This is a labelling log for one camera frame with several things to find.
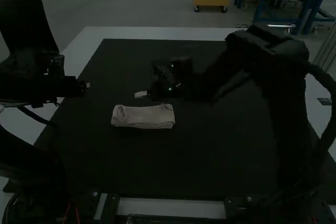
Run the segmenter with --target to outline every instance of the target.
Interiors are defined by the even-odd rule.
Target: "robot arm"
[[[201,74],[193,73],[189,59],[154,64],[157,80],[148,91],[154,101],[182,98],[189,101],[217,101],[252,80],[265,98],[278,149],[278,184],[288,193],[285,198],[311,194],[319,185],[321,166],[336,137],[336,113],[321,139],[313,143],[306,110],[306,74],[312,74],[336,95],[336,83],[317,66],[308,62],[309,52],[302,41],[282,37],[259,26],[230,34],[226,50]],[[246,76],[218,94],[233,76]]]

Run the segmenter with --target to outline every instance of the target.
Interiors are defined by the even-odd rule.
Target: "cart wheel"
[[[222,13],[226,13],[226,12],[227,12],[227,7],[225,7],[225,6],[221,6],[220,8],[221,8],[221,10],[222,10]]]

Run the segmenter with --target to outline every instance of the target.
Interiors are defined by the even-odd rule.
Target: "folded cloth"
[[[171,104],[151,107],[116,105],[111,124],[117,127],[140,129],[171,129],[175,124],[175,114]]]

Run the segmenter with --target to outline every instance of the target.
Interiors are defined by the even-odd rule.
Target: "black cable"
[[[43,123],[46,125],[49,125],[51,127],[57,128],[57,125],[49,120],[46,120],[42,117],[40,117],[39,115],[35,114],[33,111],[27,109],[26,107],[18,107],[18,109],[23,112],[24,114],[26,114],[27,116],[33,118],[34,120],[36,120],[39,123]]]
[[[314,78],[323,86],[325,87],[330,95],[331,95],[331,101],[335,100],[336,101],[336,82],[334,79],[326,73],[324,70],[322,70],[320,67],[311,64],[308,61],[302,60],[302,59],[297,59],[297,58],[282,58],[282,60],[289,60],[293,63],[296,63],[298,68],[303,69],[305,72],[310,73],[311,75],[314,76]],[[310,170],[303,175],[293,186],[284,188],[283,190],[279,191],[276,193],[273,197],[271,197],[264,206],[270,206],[271,204],[274,203],[274,201],[281,196],[285,191],[289,189],[293,189],[300,185],[300,183],[309,175],[313,175],[314,173],[318,172],[321,169],[321,166],[324,163],[325,158],[327,157],[328,150],[332,143],[334,142],[336,138],[336,106],[331,106],[331,117],[328,122],[327,127],[324,129],[320,140],[318,140],[313,147],[313,152],[311,156],[311,163],[310,165]],[[288,199],[283,199],[282,202],[288,202],[293,199],[296,199],[298,197],[301,197],[307,193],[309,193],[309,190],[305,193],[300,193],[298,195],[294,195]]]
[[[6,205],[6,208],[5,208],[5,211],[4,211],[4,215],[2,217],[2,224],[9,224],[9,213],[10,213],[10,208],[13,206],[13,204],[15,203],[15,201],[17,200],[18,198],[18,195],[19,195],[19,191],[16,192],[11,198],[10,200],[8,201],[7,205]]]

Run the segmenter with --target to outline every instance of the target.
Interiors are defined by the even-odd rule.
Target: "white towel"
[[[117,127],[140,129],[171,129],[175,124],[175,114],[171,104],[151,107],[116,105],[111,124]]]

